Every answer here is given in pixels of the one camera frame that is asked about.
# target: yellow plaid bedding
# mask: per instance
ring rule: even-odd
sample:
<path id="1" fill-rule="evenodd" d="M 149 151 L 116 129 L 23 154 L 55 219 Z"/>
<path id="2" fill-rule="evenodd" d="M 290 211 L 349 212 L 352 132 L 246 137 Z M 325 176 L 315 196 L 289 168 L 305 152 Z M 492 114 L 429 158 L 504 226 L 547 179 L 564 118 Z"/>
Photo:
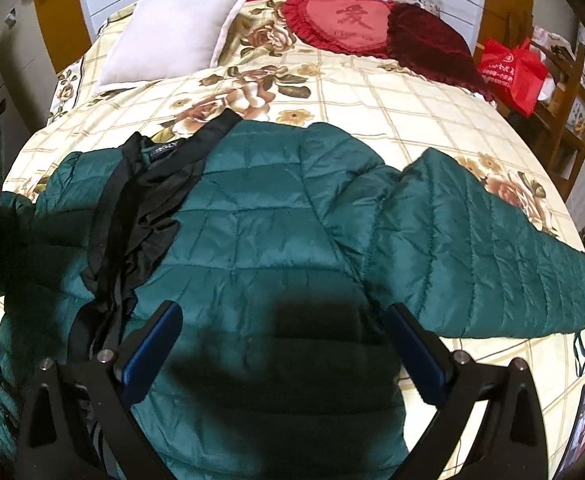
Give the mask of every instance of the yellow plaid bedding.
<path id="1" fill-rule="evenodd" d="M 464 89 L 427 81 L 394 61 L 308 46 L 288 29 L 283 1 L 244 6 L 219 68 L 96 95 L 93 89 L 108 51 L 130 20 L 134 5 L 112 15 L 86 55 L 60 74 L 48 126 L 20 152 L 4 188 L 35 199 L 69 152 L 118 146 L 135 131 L 157 142 L 189 136 L 230 107 L 253 120 L 295 126 L 329 122 L 399 169 L 434 146 L 472 171 L 486 189 L 520 207 L 537 228 L 583 250 L 549 177 L 490 104 Z M 508 364 L 516 356 L 529 362 L 543 407 L 552 475 L 585 384 L 585 375 L 575 375 L 572 335 L 445 343 L 482 362 Z M 398 384 L 406 402 L 405 438 L 410 449 L 434 411 L 421 401 L 405 373 Z M 473 413 L 442 478 L 458 472 L 482 414 L 480 408 Z"/>

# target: jacket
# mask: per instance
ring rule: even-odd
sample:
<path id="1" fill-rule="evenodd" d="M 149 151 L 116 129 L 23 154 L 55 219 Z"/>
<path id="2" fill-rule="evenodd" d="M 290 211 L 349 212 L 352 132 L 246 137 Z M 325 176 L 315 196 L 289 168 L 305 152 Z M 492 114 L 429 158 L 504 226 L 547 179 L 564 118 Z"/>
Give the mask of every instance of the jacket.
<path id="1" fill-rule="evenodd" d="M 148 164 L 150 148 L 143 152 Z M 0 192 L 0 459 L 37 363 L 66 358 L 90 227 L 120 148 L 71 153 L 36 203 Z M 133 414 L 178 478 L 385 479 L 407 454 L 379 313 L 447 337 L 585 327 L 585 255 L 453 159 L 398 171 L 346 132 L 241 121 L 173 217 L 125 333 L 163 300 L 184 326 Z"/>

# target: metal screw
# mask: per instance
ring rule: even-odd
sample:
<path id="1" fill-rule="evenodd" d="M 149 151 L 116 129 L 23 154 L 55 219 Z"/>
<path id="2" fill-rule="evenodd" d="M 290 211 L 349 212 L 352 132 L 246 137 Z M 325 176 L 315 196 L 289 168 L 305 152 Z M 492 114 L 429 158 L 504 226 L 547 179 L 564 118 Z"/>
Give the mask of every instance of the metal screw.
<path id="1" fill-rule="evenodd" d="M 104 348 L 96 355 L 96 360 L 100 363 L 108 363 L 114 357 L 114 352 L 109 348 Z"/>
<path id="2" fill-rule="evenodd" d="M 471 355 L 463 350 L 456 350 L 453 352 L 453 359 L 460 365 L 466 365 L 471 362 Z"/>
<path id="3" fill-rule="evenodd" d="M 528 363 L 526 363 L 526 361 L 524 361 L 521 357 L 514 358 L 513 364 L 520 372 L 522 372 L 528 368 Z"/>
<path id="4" fill-rule="evenodd" d="M 39 363 L 39 368 L 45 372 L 46 370 L 50 370 L 53 364 L 54 361 L 47 357 L 41 363 Z"/>

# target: heart-shaped pillow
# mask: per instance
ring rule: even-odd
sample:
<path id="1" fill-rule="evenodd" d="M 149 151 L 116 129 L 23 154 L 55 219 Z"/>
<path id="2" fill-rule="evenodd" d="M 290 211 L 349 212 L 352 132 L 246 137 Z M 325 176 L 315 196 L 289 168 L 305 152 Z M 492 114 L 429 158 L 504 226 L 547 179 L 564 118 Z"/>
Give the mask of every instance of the heart-shaped pillow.
<path id="1" fill-rule="evenodd" d="M 383 0 L 288 0 L 284 16 L 305 43 L 359 56 L 386 56 L 388 16 Z"/>

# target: floral bed sheet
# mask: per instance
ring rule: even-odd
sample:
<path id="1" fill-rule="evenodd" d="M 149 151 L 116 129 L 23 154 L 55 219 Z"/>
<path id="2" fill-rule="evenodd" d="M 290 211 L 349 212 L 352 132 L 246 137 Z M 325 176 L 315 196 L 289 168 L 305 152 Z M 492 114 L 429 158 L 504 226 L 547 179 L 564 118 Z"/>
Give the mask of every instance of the floral bed sheet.
<path id="1" fill-rule="evenodd" d="M 464 89 L 427 81 L 392 60 L 332 54 L 308 46 L 287 27 L 283 3 L 247 3 L 217 69 L 95 94 L 108 50 L 130 20 L 134 5 L 115 13 L 86 55 L 60 74 L 50 121 L 20 152 L 4 188 L 35 199 L 69 152 L 118 146 L 135 131 L 157 142 L 189 136 L 230 107 L 252 120 L 294 126 L 329 122 L 399 169 L 427 147 L 435 147 L 453 156 L 488 191 L 521 208 L 535 227 L 583 250 L 549 177 L 490 104 Z M 2 314 L 0 299 L 0 320 Z M 585 375 L 575 374 L 573 336 L 444 342 L 482 362 L 506 365 L 516 356 L 529 362 L 543 408 L 552 476 L 585 384 Z M 405 372 L 399 375 L 398 387 L 407 407 L 405 438 L 410 448 L 434 410 L 421 401 Z M 463 464 L 483 408 L 473 412 L 442 478 L 454 475 Z"/>

